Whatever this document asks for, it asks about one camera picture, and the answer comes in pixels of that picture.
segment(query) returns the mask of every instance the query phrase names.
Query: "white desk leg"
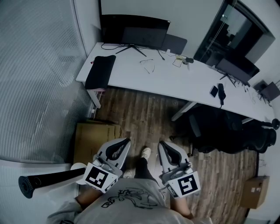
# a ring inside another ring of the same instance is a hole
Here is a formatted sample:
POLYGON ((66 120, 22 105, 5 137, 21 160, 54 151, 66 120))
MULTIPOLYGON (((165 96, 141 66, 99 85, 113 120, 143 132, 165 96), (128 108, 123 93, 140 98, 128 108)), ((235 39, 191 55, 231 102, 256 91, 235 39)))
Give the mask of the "white desk leg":
POLYGON ((185 106, 182 107, 181 110, 179 110, 172 118, 171 121, 177 120, 179 117, 183 115, 183 113, 187 112, 190 110, 196 103, 195 102, 188 102, 185 106))
POLYGON ((100 104, 100 102, 99 102, 99 100, 98 100, 98 98, 97 98, 97 96, 96 96, 96 91, 87 90, 87 92, 88 92, 88 94, 90 95, 90 97, 91 97, 91 99, 92 99, 94 105, 95 105, 98 109, 100 109, 100 108, 101 108, 101 104, 100 104))
POLYGON ((252 120, 253 120, 253 118, 245 118, 244 120, 242 120, 242 124, 245 124, 245 123, 247 123, 249 121, 252 121, 252 120))

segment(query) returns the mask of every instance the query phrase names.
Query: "white desk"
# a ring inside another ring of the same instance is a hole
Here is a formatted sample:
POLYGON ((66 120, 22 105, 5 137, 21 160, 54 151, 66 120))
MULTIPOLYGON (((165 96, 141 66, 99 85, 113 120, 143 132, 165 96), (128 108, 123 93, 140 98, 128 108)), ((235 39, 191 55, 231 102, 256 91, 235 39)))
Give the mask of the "white desk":
MULTIPOLYGON (((90 63, 96 56, 115 55, 122 48, 115 50, 103 50, 102 43, 97 43, 84 63, 76 81, 85 82, 92 64, 90 63)), ((172 120, 176 120, 196 103, 206 104, 219 108, 220 100, 218 95, 213 98, 209 92, 213 85, 222 83, 227 95, 222 109, 240 115, 247 116, 259 121, 271 122, 275 118, 273 108, 258 98, 257 92, 253 88, 245 88, 239 84, 234 87, 228 78, 219 80, 223 75, 211 69, 207 65, 194 61, 188 66, 182 64, 180 68, 172 65, 175 56, 170 57, 162 53, 165 61, 159 56, 156 50, 143 49, 143 56, 134 49, 128 49, 116 55, 116 60, 109 80, 110 86, 134 89, 139 91, 151 92, 179 99, 190 101, 172 120), (154 72, 149 74, 140 61, 153 59, 155 64, 154 72)), ((99 108, 100 104, 96 95, 88 91, 95 105, 99 108)))

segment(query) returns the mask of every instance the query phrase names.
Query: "smartphone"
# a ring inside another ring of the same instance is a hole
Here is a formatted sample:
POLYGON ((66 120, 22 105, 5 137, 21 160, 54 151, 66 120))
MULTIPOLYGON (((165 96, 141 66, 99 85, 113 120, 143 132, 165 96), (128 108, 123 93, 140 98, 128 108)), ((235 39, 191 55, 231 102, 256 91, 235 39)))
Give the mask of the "smartphone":
POLYGON ((217 93, 218 93, 218 91, 219 91, 218 88, 216 86, 213 86, 211 91, 210 91, 210 95, 215 98, 217 93))

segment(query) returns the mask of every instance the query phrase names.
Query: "pant leg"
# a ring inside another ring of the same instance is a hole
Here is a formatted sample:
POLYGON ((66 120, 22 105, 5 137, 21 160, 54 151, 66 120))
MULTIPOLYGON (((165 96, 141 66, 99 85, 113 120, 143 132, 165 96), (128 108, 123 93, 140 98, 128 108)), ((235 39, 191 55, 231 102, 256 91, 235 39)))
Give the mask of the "pant leg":
POLYGON ((140 158, 136 163, 135 176, 137 179, 150 179, 158 183, 148 170, 148 162, 145 158, 140 158))

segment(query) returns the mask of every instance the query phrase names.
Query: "wooden floor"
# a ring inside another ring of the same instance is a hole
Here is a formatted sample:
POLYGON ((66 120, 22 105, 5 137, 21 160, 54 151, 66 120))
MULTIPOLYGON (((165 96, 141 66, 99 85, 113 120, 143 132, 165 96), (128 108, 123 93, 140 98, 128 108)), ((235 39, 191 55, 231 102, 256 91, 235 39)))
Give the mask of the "wooden floor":
MULTIPOLYGON (((161 167, 157 157, 159 140, 169 140, 175 134, 171 117, 186 103, 184 100, 132 91, 108 88, 101 98, 101 109, 96 119, 122 125, 122 137, 130 137, 128 168, 133 168, 133 158, 143 146, 152 149, 149 159, 151 174, 159 175, 161 167)), ((189 151, 187 140, 174 143, 189 151)), ((199 173, 201 191, 187 197, 195 217, 211 217, 214 224, 241 224, 246 208, 238 206, 245 180, 254 176, 256 154, 243 151, 226 154, 217 150, 202 154, 195 152, 191 158, 199 173)))

